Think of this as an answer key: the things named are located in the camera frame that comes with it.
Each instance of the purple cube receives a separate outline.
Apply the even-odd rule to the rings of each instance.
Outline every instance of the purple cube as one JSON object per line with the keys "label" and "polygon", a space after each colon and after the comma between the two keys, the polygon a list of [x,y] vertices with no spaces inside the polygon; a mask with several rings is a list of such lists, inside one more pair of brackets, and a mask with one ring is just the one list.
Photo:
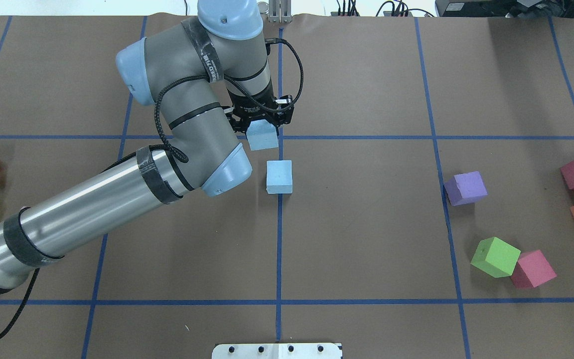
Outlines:
{"label": "purple cube", "polygon": [[474,203],[488,195],[478,171],[455,175],[444,184],[444,189],[451,206]]}

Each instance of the light blue cube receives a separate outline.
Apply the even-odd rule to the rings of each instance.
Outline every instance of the light blue cube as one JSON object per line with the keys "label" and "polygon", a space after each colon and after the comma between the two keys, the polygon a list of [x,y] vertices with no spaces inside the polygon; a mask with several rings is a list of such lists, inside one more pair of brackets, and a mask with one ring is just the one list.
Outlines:
{"label": "light blue cube", "polygon": [[267,161],[267,193],[291,193],[291,161]]}
{"label": "light blue cube", "polygon": [[246,135],[248,137],[249,149],[252,151],[278,147],[276,127],[267,122],[267,120],[251,121]]}

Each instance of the metal bracket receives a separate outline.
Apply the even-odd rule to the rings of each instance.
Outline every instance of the metal bracket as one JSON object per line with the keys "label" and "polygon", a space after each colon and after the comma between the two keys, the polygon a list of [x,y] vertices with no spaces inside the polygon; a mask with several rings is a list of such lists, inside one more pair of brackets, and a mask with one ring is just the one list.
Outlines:
{"label": "metal bracket", "polygon": [[337,343],[217,345],[212,359],[342,359]]}
{"label": "metal bracket", "polygon": [[269,22],[291,22],[291,0],[269,0]]}

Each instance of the white surface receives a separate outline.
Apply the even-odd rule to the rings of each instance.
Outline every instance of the white surface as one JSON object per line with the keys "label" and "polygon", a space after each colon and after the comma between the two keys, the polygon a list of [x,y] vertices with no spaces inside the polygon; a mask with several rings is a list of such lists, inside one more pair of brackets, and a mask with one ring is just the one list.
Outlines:
{"label": "white surface", "polygon": [[[357,0],[361,16],[375,16],[380,0]],[[408,0],[409,7],[419,7],[435,14],[434,0]],[[196,0],[188,0],[189,14],[196,14]],[[338,10],[335,0],[292,0],[291,13],[330,16]],[[182,0],[0,0],[0,14],[14,15],[146,15],[153,13],[185,14]]]}
{"label": "white surface", "polygon": [[[230,346],[235,348],[233,353],[229,352]],[[264,348],[262,353],[258,352],[260,346]],[[318,346],[323,346],[324,350],[319,352]],[[333,343],[218,345],[212,351],[212,359],[342,359],[339,346]]]}

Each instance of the robotic arm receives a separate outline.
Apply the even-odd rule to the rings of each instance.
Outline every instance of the robotic arm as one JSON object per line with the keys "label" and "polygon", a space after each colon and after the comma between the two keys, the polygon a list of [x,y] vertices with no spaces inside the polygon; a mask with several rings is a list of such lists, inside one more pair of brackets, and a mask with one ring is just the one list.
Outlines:
{"label": "robotic arm", "polygon": [[[253,0],[200,0],[198,18],[119,52],[125,84],[141,104],[155,104],[155,119],[162,112],[173,139],[158,122],[163,145],[141,148],[0,223],[0,294],[35,268],[195,188],[215,196],[248,179],[251,164],[232,129],[245,132],[260,119],[278,128],[290,122],[295,102],[274,97],[262,27]],[[227,115],[209,86],[223,79],[233,102]]]}

